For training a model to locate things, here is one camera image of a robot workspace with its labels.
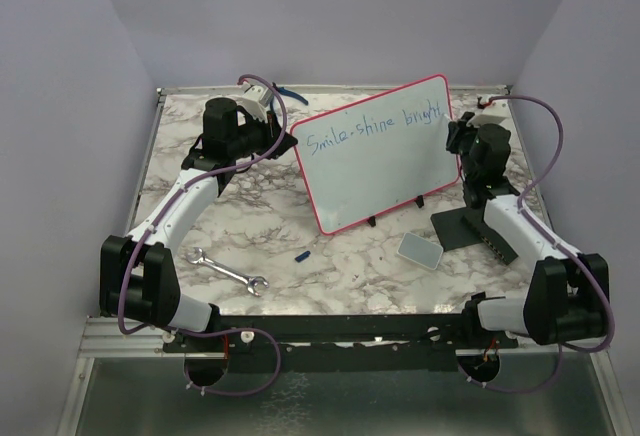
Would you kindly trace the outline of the red-framed whiteboard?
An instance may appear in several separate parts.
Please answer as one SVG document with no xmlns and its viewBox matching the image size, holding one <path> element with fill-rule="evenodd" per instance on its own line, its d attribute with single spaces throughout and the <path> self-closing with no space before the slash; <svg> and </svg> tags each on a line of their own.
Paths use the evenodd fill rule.
<svg viewBox="0 0 640 436">
<path fill-rule="evenodd" d="M 442 74 L 298 121 L 290 133 L 321 233 L 331 235 L 447 188 L 451 117 Z"/>
</svg>

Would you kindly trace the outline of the blue marker cap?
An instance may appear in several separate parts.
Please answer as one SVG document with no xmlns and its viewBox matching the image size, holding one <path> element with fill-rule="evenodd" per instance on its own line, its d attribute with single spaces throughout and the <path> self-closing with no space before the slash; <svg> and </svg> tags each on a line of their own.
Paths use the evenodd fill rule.
<svg viewBox="0 0 640 436">
<path fill-rule="evenodd" d="M 297 255 L 294 260 L 298 263 L 306 260 L 310 256 L 311 252 L 309 250 L 304 251 L 303 253 Z"/>
</svg>

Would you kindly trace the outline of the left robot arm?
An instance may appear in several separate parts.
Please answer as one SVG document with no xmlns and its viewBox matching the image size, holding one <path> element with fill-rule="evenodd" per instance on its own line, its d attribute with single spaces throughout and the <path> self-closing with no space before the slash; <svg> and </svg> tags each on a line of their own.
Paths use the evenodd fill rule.
<svg viewBox="0 0 640 436">
<path fill-rule="evenodd" d="M 219 309 L 183 294 L 174 253 L 199 216 L 233 176 L 294 147 L 286 111 L 216 97 L 206 102 L 203 129 L 181 163 L 176 181 L 152 213 L 124 236 L 110 236 L 100 251 L 99 306 L 117 318 L 122 333 L 134 320 L 186 332 L 206 351 L 220 341 Z"/>
</svg>

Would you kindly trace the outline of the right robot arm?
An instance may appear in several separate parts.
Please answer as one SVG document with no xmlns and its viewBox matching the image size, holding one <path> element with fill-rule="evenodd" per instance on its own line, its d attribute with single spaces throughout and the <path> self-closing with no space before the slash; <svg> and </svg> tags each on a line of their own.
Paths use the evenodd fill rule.
<svg viewBox="0 0 640 436">
<path fill-rule="evenodd" d="M 461 163 L 466 225 L 505 263 L 518 260 L 532 276 L 523 298 L 476 295 L 466 303 L 461 339 L 481 347 L 495 332 L 539 345 L 608 337 L 606 261 L 567 244 L 529 210 L 505 175 L 511 133 L 499 121 L 464 113 L 449 123 L 446 149 Z"/>
</svg>

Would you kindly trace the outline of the white whiteboard eraser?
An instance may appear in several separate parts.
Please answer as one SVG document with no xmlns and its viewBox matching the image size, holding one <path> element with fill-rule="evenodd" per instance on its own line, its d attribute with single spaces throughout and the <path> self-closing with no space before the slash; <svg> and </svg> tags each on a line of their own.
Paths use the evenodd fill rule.
<svg viewBox="0 0 640 436">
<path fill-rule="evenodd" d="M 444 249 L 439 244 L 410 232 L 403 235 L 396 251 L 399 257 L 429 270 L 438 267 L 443 253 Z"/>
</svg>

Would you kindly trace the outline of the silver combination wrench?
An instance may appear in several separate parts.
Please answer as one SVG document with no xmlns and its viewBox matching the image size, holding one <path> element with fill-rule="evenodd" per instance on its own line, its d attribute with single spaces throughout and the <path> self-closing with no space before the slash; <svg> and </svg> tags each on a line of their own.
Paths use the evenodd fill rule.
<svg viewBox="0 0 640 436">
<path fill-rule="evenodd" d="M 185 256 L 185 259 L 192 265 L 209 268 L 236 282 L 239 282 L 245 287 L 247 292 L 254 297 L 261 296 L 261 288 L 268 289 L 270 287 L 270 283 L 264 277 L 249 276 L 239 270 L 232 269 L 227 265 L 219 263 L 209 258 L 205 251 L 200 247 L 194 248 L 191 253 L 188 253 Z"/>
</svg>

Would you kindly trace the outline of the blue-handled pliers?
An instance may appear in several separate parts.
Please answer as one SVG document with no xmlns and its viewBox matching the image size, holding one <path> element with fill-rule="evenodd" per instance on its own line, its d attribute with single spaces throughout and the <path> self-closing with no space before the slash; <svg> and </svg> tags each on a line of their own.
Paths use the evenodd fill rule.
<svg viewBox="0 0 640 436">
<path fill-rule="evenodd" d="M 292 91 L 292 90 L 287 89 L 287 88 L 282 87 L 282 86 L 275 86 L 275 89 L 276 89 L 277 93 L 279 95 L 281 95 L 281 96 L 294 99 L 294 100 L 300 102 L 301 104 L 303 104 L 305 106 L 309 105 L 309 101 L 304 96 L 302 96 L 301 94 L 299 94 L 299 93 L 297 93 L 295 91 Z"/>
</svg>

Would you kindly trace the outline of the aluminium table frame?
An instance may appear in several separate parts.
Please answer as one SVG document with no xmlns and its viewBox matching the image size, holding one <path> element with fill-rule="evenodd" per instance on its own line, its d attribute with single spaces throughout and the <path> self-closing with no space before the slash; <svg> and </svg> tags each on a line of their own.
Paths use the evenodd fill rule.
<svg viewBox="0 0 640 436">
<path fill-rule="evenodd" d="M 270 109 L 288 114 L 287 131 L 301 120 L 360 100 L 289 108 L 267 81 L 251 75 L 221 97 L 238 102 L 243 82 L 270 90 Z M 510 104 L 513 95 L 495 88 L 472 96 L 449 85 L 452 120 L 478 112 L 477 99 Z M 178 115 L 173 128 L 186 148 L 203 129 L 203 112 Z M 505 265 L 484 243 L 444 252 L 429 270 L 396 254 L 403 235 L 414 233 L 439 244 L 430 217 L 466 207 L 461 163 L 451 186 L 331 235 L 320 232 L 294 148 L 236 173 L 222 194 L 196 220 L 173 259 L 183 294 L 219 309 L 216 329 L 187 333 L 137 327 L 129 333 L 114 316 L 90 319 L 82 337 L 83 358 L 169 354 L 183 362 L 189 389 L 222 395 L 234 372 L 264 373 L 307 365 L 320 370 L 426 368 L 441 363 L 477 382 L 472 359 L 492 370 L 510 332 L 473 330 L 463 311 L 474 296 L 523 298 L 532 272 L 515 260 Z M 254 297 L 245 287 L 185 256 L 200 247 L 209 258 L 269 283 Z M 298 263 L 294 258 L 309 250 Z M 599 352 L 615 331 L 612 309 L 608 337 L 549 344 L 559 349 Z"/>
</svg>

